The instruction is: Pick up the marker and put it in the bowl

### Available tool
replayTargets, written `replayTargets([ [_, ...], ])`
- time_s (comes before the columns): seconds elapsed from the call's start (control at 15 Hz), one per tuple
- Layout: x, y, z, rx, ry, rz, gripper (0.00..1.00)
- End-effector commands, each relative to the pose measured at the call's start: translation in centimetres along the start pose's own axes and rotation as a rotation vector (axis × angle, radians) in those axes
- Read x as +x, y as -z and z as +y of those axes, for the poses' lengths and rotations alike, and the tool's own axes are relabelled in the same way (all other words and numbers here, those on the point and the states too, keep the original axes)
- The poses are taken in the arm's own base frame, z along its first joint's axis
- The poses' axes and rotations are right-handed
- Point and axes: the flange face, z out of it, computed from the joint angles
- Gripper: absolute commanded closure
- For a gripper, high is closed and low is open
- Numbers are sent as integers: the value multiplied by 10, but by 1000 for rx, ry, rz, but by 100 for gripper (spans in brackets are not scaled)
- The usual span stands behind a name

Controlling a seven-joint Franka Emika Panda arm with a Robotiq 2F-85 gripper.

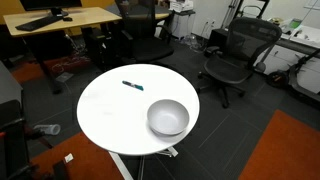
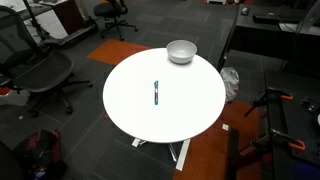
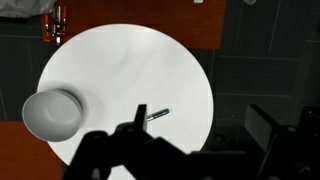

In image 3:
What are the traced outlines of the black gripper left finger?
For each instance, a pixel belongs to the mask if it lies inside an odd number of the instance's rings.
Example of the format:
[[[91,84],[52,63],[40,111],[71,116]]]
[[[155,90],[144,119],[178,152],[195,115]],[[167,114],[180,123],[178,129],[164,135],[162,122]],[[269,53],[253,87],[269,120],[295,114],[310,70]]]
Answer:
[[[143,130],[147,129],[147,105],[139,104],[136,115],[134,118],[134,129]]]

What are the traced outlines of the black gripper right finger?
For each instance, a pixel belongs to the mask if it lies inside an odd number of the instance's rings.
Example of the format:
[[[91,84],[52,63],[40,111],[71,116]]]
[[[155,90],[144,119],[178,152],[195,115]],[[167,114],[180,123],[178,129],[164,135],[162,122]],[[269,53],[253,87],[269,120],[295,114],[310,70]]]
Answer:
[[[266,152],[280,125],[258,105],[250,104],[246,109],[244,127],[259,147]]]

